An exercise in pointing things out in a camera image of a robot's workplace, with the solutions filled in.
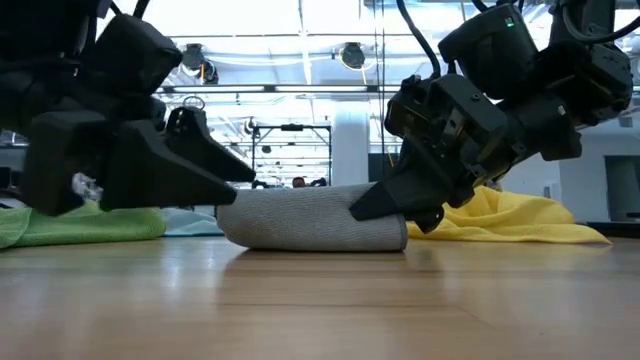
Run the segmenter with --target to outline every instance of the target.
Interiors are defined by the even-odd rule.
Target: yellow towel
[[[599,232],[575,224],[573,215],[557,201],[539,196],[476,188],[465,206],[444,206],[445,218],[436,230],[423,234],[408,223],[409,237],[460,241],[539,241],[611,244]]]

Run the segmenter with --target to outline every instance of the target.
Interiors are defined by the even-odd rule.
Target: wooden table surface
[[[638,354],[640,241],[296,254],[195,238],[0,253],[2,360]]]

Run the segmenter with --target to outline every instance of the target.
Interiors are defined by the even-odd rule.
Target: white pillar
[[[339,102],[332,123],[331,185],[369,182],[369,106]]]

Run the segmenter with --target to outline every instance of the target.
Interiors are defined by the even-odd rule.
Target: green towel
[[[31,208],[0,210],[0,249],[21,246],[151,240],[162,236],[158,209],[101,211],[94,201],[59,217]]]

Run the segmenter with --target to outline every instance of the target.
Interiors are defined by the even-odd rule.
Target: gray sock
[[[239,190],[232,205],[218,207],[218,226],[230,241],[252,249],[402,251],[402,215],[356,221],[349,213],[372,185]]]

